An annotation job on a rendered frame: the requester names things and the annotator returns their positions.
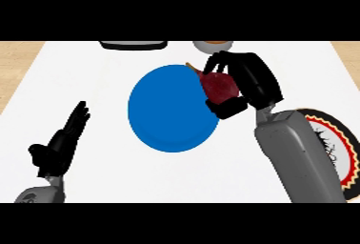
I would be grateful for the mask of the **blue plate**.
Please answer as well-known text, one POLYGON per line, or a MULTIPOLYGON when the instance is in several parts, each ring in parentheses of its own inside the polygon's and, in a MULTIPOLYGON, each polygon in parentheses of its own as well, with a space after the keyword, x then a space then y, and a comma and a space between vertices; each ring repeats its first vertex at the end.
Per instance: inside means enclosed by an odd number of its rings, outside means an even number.
POLYGON ((185 65, 154 69, 137 81, 129 99, 129 120, 139 140, 155 150, 195 148, 217 129, 199 78, 185 65))

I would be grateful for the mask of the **black patterned plate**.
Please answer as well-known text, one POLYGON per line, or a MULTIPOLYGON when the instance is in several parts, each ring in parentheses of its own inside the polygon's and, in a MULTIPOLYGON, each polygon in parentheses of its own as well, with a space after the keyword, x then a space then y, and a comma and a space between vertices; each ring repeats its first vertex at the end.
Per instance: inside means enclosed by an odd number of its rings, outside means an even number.
POLYGON ((314 129, 335 167, 345 200, 360 198, 360 141, 345 124, 326 112, 298 109, 314 129))

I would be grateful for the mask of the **grey cup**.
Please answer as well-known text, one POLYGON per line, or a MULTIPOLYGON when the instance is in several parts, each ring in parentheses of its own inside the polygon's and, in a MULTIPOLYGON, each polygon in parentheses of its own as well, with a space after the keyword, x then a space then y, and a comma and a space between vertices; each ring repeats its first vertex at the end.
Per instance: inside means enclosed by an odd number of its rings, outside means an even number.
POLYGON ((193 41, 195 47, 207 54, 227 51, 232 48, 232 41, 193 41))

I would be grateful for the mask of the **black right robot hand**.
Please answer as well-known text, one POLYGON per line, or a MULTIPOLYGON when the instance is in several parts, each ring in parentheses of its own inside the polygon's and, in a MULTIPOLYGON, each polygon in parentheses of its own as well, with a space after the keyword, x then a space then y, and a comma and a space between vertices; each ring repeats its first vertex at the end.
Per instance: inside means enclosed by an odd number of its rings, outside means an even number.
POLYGON ((220 104, 207 100, 207 106, 220 119, 230 118, 242 112, 248 106, 258 111, 276 105, 283 100, 278 79, 261 58, 252 52, 233 53, 216 52, 208 58, 204 74, 214 68, 232 77, 242 96, 229 98, 220 104))

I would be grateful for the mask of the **black and grey appliance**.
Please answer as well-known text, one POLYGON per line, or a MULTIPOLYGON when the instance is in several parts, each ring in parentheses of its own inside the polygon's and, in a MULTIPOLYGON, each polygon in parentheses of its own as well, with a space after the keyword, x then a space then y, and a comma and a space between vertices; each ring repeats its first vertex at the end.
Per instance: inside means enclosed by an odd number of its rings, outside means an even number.
POLYGON ((109 50, 151 51, 164 49, 167 41, 102 41, 100 45, 109 50))

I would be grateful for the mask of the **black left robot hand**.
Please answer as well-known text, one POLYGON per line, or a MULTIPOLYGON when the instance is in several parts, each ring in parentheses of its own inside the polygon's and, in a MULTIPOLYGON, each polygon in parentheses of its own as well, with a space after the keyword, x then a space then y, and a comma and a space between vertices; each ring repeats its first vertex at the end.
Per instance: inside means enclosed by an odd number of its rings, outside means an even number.
POLYGON ((39 167, 39 177, 59 177, 67 173, 89 118, 86 102, 80 101, 65 127, 55 133, 47 145, 33 144, 30 146, 28 152, 33 156, 33 164, 39 167))

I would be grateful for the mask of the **dark red pear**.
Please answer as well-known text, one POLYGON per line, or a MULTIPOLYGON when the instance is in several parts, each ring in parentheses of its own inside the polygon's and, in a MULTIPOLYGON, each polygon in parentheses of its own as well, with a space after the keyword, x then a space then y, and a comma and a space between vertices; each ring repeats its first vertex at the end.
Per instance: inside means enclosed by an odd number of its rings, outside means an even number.
POLYGON ((220 105, 229 98, 239 96, 239 89, 229 74, 221 72, 205 74, 190 63, 186 66, 195 71, 205 95, 214 104, 220 105))

